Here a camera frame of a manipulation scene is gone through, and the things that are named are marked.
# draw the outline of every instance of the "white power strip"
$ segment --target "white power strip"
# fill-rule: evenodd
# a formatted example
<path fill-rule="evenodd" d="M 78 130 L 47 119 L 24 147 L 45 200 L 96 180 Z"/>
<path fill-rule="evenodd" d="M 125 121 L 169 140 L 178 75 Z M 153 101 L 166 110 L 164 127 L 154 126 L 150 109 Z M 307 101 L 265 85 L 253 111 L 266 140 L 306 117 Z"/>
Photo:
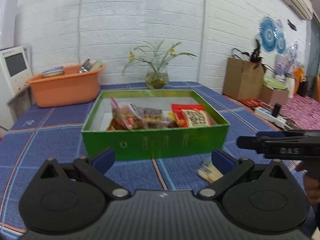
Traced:
<path fill-rule="evenodd" d="M 254 113 L 260 117 L 262 117 L 263 119 L 266 119 L 268 120 L 269 122 L 271 123 L 274 123 L 276 126 L 279 126 L 281 128 L 284 128 L 284 126 L 286 125 L 286 120 L 282 117 L 274 117 L 272 116 L 272 112 L 261 107 L 261 106 L 258 106 Z"/>

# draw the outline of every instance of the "blue tablecloth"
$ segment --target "blue tablecloth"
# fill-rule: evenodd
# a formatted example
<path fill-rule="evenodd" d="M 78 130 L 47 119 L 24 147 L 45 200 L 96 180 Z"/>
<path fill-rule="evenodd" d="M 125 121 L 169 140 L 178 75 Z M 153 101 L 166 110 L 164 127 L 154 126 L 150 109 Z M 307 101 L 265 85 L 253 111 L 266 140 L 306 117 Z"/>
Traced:
<path fill-rule="evenodd" d="M 102 86 L 102 90 L 148 89 L 145 83 Z M 257 131 L 274 128 L 251 111 L 196 82 L 170 82 L 166 89 L 194 90 L 220 112 L 231 124 L 223 150 L 235 158 L 251 158 L 257 163 L 268 163 L 254 151 L 236 146 L 240 135 L 253 136 Z M 18 202 L 31 178 L 48 157 L 61 163 L 72 162 L 86 155 L 81 127 L 93 102 L 54 108 L 33 105 L 14 124 L 0 143 L 0 223 L 7 239 L 17 239 L 25 226 L 18 212 Z M 210 153 L 187 157 L 116 162 L 106 176 L 127 188 L 136 189 L 192 189 L 198 191 L 207 183 L 196 174 L 197 166 Z M 302 184 L 301 172 L 285 161 Z"/>

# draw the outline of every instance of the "cardboard box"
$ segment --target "cardboard box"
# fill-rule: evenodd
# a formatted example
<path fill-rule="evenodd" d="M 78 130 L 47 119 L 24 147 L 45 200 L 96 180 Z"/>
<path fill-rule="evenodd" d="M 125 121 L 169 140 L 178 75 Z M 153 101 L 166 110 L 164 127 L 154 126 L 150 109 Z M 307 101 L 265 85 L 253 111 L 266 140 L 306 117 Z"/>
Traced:
<path fill-rule="evenodd" d="M 259 99 L 264 70 L 262 66 L 236 58 L 228 58 L 222 93 L 233 99 Z"/>
<path fill-rule="evenodd" d="M 271 106 L 274 106 L 276 103 L 286 105 L 288 96 L 289 90 L 278 90 L 262 86 L 260 100 Z"/>

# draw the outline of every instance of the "hand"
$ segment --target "hand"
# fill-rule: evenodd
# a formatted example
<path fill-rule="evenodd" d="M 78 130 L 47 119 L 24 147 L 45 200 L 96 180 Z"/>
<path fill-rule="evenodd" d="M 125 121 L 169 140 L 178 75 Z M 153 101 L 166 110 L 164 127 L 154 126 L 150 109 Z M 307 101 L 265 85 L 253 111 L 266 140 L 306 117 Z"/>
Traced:
<path fill-rule="evenodd" d="M 306 167 L 303 163 L 300 163 L 296 167 L 296 171 L 303 171 Z M 303 176 L 303 185 L 310 200 L 310 203 L 319 204 L 320 203 L 320 181 L 318 179 L 312 179 L 307 174 Z"/>

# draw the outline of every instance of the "monitor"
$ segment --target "monitor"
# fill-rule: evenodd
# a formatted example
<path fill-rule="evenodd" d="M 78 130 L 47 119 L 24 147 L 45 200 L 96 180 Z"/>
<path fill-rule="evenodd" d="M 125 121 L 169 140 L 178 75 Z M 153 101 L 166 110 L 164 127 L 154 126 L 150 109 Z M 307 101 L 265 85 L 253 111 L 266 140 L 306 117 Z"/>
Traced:
<path fill-rule="evenodd" d="M 5 62 L 11 77 L 27 69 L 22 53 L 6 57 Z"/>

